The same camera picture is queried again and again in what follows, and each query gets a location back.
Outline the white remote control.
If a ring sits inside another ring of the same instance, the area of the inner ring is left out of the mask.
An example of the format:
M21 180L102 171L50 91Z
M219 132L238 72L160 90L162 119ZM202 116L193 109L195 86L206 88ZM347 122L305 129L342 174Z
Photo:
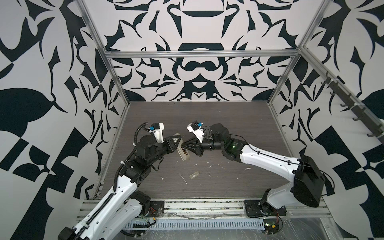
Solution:
M183 161L187 161L190 158L190 154L187 150L182 148L182 144L184 143L183 138L181 142L178 144L177 151L182 158Z

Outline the remote battery cover beige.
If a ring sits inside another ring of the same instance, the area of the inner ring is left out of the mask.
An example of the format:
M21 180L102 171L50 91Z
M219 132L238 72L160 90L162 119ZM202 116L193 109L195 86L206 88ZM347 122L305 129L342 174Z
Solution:
M194 172L193 174L190 175L190 179L193 180L196 177L198 177L199 175L200 175L200 172Z

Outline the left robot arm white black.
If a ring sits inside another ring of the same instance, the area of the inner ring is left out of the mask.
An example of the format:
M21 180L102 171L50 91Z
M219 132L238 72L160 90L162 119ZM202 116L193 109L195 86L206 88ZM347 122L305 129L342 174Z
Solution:
M137 189L153 169L153 164L175 152L181 140L180 135L166 137L161 143L152 135L135 139L135 148L119 166L108 193L78 224L65 227L58 239L111 240L131 220L146 215L151 198Z

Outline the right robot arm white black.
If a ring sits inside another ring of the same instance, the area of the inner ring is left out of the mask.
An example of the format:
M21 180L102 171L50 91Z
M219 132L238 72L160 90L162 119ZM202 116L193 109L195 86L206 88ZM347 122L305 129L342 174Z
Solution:
M199 157L204 151L218 150L230 161L256 166L288 180L279 188L265 191L261 205L274 209L296 203L312 208L320 205L326 178L312 158L287 157L262 150L249 144L244 137L230 134L220 123L210 126L208 133L197 121L190 123L187 129L194 137L183 143L183 149Z

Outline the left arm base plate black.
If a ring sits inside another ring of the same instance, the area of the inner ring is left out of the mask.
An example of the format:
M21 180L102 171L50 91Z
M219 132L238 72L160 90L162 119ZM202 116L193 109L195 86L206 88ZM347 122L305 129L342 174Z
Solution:
M164 201L150 201L143 205L142 215L150 218L158 217L164 213L164 209Z

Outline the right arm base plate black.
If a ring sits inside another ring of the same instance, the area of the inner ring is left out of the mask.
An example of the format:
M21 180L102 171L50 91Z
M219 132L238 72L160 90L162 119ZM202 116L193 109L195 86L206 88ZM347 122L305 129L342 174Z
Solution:
M275 209L268 203L261 204L261 200L245 200L244 206L246 215L249 218L286 216L287 213L287 210L284 206L280 209Z

